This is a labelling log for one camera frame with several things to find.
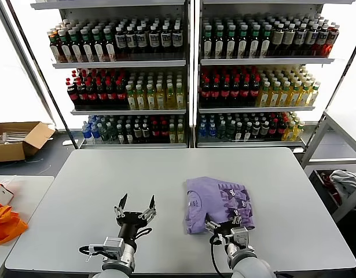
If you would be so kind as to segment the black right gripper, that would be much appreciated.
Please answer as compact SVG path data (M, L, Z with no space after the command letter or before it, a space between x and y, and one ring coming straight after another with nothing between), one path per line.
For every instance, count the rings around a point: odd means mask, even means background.
M224 236L231 237L232 236L232 228L234 226L241 226L242 217L240 214L236 214L233 216L232 222L223 222L217 224L214 221L205 221L205 229L209 232L213 232L215 236Z

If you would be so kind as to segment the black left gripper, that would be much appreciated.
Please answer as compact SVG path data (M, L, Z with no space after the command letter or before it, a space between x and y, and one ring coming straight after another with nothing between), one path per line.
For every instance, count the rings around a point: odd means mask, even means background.
M126 193L114 206L116 222L120 226L118 237L124 240L136 240L152 231L148 224L157 214L155 196L153 195L149 207L144 212L124 211L128 194Z

